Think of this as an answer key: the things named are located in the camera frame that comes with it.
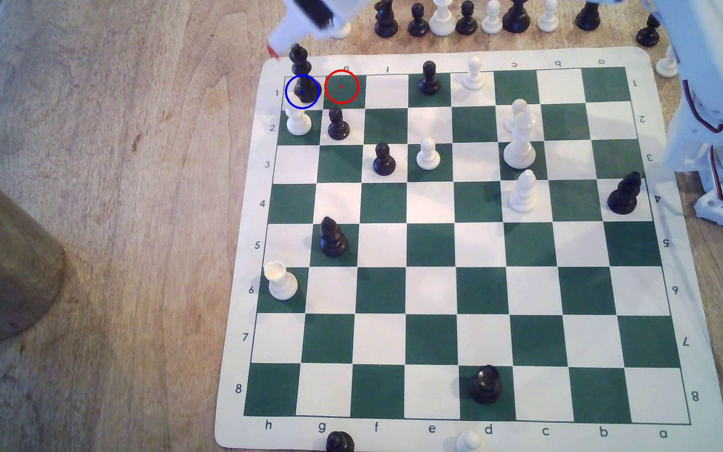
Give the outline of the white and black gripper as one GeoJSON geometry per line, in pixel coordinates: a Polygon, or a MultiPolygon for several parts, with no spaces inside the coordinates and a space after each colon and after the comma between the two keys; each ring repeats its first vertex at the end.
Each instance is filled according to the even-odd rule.
{"type": "Polygon", "coordinates": [[[267,37],[267,52],[277,59],[306,37],[324,39],[333,22],[347,22],[370,1],[286,1],[286,14],[267,37]]]}

